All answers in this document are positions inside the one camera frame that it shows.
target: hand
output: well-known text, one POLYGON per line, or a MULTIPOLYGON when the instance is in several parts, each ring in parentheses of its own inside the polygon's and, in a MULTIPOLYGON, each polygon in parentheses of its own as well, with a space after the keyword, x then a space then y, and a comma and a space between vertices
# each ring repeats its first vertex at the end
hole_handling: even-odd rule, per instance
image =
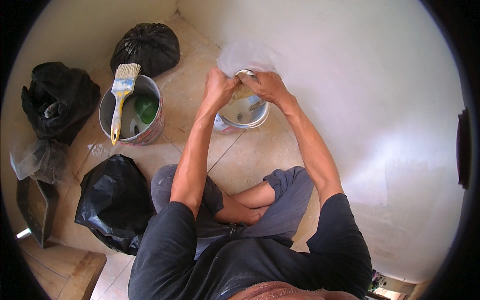
POLYGON ((290 94, 283 84, 282 79, 274 72, 254 72, 258 81, 250 76, 240 73, 238 77, 242 82, 253 90, 261 99, 271 102, 277 106, 281 106, 286 102, 296 101, 295 97, 290 94))
POLYGON ((228 79, 219 68, 212 68, 205 78, 205 90, 202 105, 218 112, 232 97, 233 90, 241 81, 236 76, 228 79))

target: black plastic bag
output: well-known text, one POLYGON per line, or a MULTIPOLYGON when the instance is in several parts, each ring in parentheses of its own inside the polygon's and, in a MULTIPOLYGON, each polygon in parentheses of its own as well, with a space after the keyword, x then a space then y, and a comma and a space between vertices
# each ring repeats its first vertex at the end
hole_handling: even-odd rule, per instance
POLYGON ((164 24, 141 23, 118 42, 110 60, 115 74, 122 63, 138 63, 140 74, 155 77, 180 61, 180 45, 175 33, 164 24))
POLYGON ((100 87, 85 70, 61 62, 46 62, 32 70, 32 82, 22 89, 22 108, 40 140, 53 139, 70 146, 95 111, 100 87), (45 110, 55 104, 49 118, 45 110))
POLYGON ((155 208, 133 159, 121 154, 106 159, 80 186, 75 223, 88 227, 111 249, 136 255, 155 208))

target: man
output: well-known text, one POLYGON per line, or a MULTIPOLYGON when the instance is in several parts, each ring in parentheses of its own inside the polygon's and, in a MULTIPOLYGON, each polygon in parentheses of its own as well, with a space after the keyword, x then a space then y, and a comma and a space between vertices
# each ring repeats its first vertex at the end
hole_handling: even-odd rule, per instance
POLYGON ((235 195, 206 175, 216 113, 240 79, 217 68, 206 77, 202 104, 178 166, 152 179, 157 215, 133 264, 133 299, 362 299, 372 280, 370 255, 322 137, 275 73, 240 79, 285 114, 305 168, 275 170, 235 195), (320 218, 310 253, 290 250, 313 185, 320 218))

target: gray pants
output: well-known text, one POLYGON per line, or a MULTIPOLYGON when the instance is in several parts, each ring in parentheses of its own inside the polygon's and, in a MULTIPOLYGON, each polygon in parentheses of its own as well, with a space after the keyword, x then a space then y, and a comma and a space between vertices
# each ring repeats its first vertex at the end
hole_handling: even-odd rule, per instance
MULTIPOLYGON (((152 200, 157 213, 170 201, 176 169, 177 165, 163 166, 152 179, 152 200)), ((286 171, 277 169, 264 180, 275 190, 275 201, 257 223, 246 226, 244 223, 220 224, 214 220, 213 216, 223 208, 223 197, 218 186, 207 176, 196 219, 198 241, 195 259, 212 242, 227 236, 236 240, 272 237, 288 247, 292 245, 291 238, 307 210, 313 182, 305 168, 299 166, 286 171)))

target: brush bristles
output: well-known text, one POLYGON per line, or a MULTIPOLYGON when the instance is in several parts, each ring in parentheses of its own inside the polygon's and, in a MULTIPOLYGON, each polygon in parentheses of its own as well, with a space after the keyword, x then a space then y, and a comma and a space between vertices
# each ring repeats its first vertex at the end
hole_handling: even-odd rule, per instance
POLYGON ((115 79, 137 78, 140 73, 140 65, 137 63, 123 63, 115 72, 115 79))

